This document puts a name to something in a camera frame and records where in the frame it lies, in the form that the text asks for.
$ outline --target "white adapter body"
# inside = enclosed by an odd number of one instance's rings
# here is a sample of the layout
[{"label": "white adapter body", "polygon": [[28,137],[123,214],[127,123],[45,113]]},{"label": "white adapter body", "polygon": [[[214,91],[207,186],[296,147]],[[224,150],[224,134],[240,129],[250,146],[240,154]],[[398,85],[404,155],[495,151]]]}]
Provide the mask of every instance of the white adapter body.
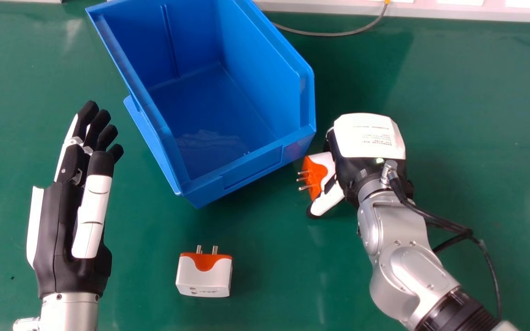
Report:
[{"label": "white adapter body", "polygon": [[230,295],[232,257],[217,254],[202,254],[198,246],[195,253],[181,253],[177,266],[175,285],[179,293],[196,297],[227,297]]}]

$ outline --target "blue plastic bin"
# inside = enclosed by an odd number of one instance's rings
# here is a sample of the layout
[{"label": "blue plastic bin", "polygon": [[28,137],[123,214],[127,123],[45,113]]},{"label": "blue plastic bin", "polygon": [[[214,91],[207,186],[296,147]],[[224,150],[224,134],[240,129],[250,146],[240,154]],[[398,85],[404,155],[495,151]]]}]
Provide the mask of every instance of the blue plastic bin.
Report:
[{"label": "blue plastic bin", "polygon": [[250,0],[113,0],[87,12],[128,112],[194,206],[305,155],[312,69]]}]

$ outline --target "robotic hand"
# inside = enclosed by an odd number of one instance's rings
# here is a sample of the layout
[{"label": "robotic hand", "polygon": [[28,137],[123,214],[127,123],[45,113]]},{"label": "robotic hand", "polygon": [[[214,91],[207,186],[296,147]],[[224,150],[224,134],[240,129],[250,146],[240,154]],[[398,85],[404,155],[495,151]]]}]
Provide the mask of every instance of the robotic hand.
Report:
[{"label": "robotic hand", "polygon": [[88,101],[71,123],[53,183],[32,189],[26,254],[38,280],[40,317],[13,331],[96,331],[112,254],[104,245],[105,212],[122,146],[110,115]]},{"label": "robotic hand", "polygon": [[[435,216],[412,201],[406,180],[406,151],[389,117],[347,114],[326,133],[324,153],[305,158],[298,172],[312,203],[307,215],[318,218],[342,200],[357,211],[363,246],[374,267],[371,297],[380,310],[410,331],[517,331],[500,321],[498,283],[482,241],[471,229]],[[457,236],[431,249],[427,226]],[[469,239],[484,252],[495,281],[498,318],[462,290],[436,256]]]}]

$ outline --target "black cable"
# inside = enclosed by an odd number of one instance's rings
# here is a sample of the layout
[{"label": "black cable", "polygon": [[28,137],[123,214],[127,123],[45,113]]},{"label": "black cable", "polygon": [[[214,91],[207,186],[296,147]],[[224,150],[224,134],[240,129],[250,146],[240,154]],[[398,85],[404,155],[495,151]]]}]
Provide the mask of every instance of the black cable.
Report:
[{"label": "black cable", "polygon": [[496,295],[496,319],[502,320],[502,299],[500,296],[500,285],[498,283],[498,277],[496,276],[496,270],[494,269],[492,258],[490,258],[490,254],[488,253],[488,250],[486,249],[486,245],[484,245],[484,242],[476,239],[476,237],[473,236],[472,229],[462,226],[460,224],[457,224],[455,222],[451,222],[450,220],[447,220],[446,218],[436,216],[435,214],[428,212],[426,210],[423,210],[417,205],[414,205],[413,203],[411,203],[410,200],[408,200],[408,197],[406,197],[406,194],[404,193],[404,189],[402,188],[402,183],[400,182],[400,178],[398,177],[392,178],[390,180],[390,186],[392,190],[394,191],[396,197],[398,197],[398,200],[400,200],[400,203],[402,203],[402,205],[406,206],[408,209],[416,212],[420,216],[423,216],[428,226],[434,226],[435,228],[441,228],[443,230],[457,234],[455,237],[452,237],[444,241],[444,243],[441,243],[440,245],[435,247],[435,249],[433,249],[433,252],[435,254],[465,239],[469,239],[472,243],[475,243],[476,245],[478,245],[478,247],[482,250],[482,254],[484,255],[484,258],[486,258],[488,269],[490,269],[490,275],[492,276],[492,281],[494,283],[494,294]]},{"label": "black cable", "polygon": [[359,29],[351,30],[351,31],[345,31],[345,32],[309,32],[309,31],[302,31],[302,30],[296,30],[296,29],[284,27],[283,25],[280,25],[280,24],[277,24],[277,23],[273,23],[273,25],[275,25],[275,27],[280,29],[280,30],[292,32],[293,34],[299,34],[299,35],[326,36],[326,37],[355,35],[355,34],[360,34],[361,32],[365,32],[365,31],[371,29],[372,27],[375,27],[381,21],[381,19],[383,18],[383,15],[386,13],[387,5],[389,3],[390,3],[389,0],[385,0],[384,1],[383,9],[381,10],[381,13],[370,24],[368,24],[368,25],[366,25],[364,27],[361,27]]}]

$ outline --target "green table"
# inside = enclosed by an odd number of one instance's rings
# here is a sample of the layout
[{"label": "green table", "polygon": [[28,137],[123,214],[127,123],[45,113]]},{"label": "green table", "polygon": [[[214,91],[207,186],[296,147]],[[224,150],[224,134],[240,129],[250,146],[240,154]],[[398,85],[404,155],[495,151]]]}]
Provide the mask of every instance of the green table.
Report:
[{"label": "green table", "polygon": [[[31,186],[50,184],[69,121],[90,99],[112,112],[126,150],[107,216],[114,267],[101,331],[403,330],[369,297],[371,266],[352,208],[342,205],[326,220],[305,217],[308,198],[294,182],[299,162],[201,210],[173,195],[86,18],[94,3],[0,3],[0,331],[40,311],[25,258]],[[369,21],[271,17],[325,31]],[[392,116],[408,146],[416,201],[486,240],[505,318],[530,331],[530,24],[388,17],[358,36],[288,39],[316,74],[321,133],[311,151],[320,151],[322,133],[341,113]],[[234,257],[231,297],[178,294],[177,259],[197,244]],[[477,248],[462,243],[442,260],[494,308]]]}]

